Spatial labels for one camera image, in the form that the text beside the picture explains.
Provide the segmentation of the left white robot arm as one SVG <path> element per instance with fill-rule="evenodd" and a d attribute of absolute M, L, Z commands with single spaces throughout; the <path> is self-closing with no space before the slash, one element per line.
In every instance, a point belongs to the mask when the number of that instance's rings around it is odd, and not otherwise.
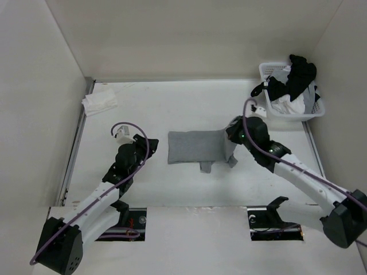
<path fill-rule="evenodd" d="M 62 218 L 49 217 L 42 228 L 32 264 L 58 274 L 73 274 L 85 249 L 108 229 L 128 224 L 128 205 L 120 201 L 133 176 L 156 152 L 159 141 L 138 134 L 122 144 L 115 161 L 94 191 Z"/>

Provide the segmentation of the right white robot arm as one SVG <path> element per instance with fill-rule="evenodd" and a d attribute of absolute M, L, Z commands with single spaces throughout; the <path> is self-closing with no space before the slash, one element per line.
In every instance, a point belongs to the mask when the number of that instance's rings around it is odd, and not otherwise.
<path fill-rule="evenodd" d="M 306 210 L 289 203 L 284 210 L 269 204 L 266 220 L 271 226 L 286 220 L 300 223 L 323 232 L 344 249 L 366 231 L 366 194 L 348 191 L 309 169 L 289 148 L 271 140 L 261 118 L 235 117 L 225 129 L 225 138 L 244 145 L 258 165 L 293 184 L 319 206 L 318 210 Z"/>

